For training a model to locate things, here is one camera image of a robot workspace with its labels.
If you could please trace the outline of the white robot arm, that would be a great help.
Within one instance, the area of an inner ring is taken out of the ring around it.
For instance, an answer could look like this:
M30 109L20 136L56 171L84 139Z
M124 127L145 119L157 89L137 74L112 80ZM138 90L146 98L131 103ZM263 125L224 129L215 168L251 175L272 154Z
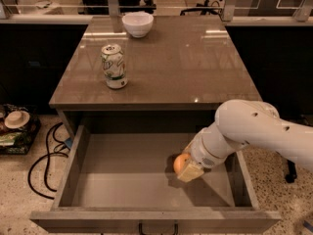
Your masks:
M248 145L313 169L313 127L281 119L266 102L229 100L216 110L214 123L198 132L175 159L174 171L179 180L190 182Z

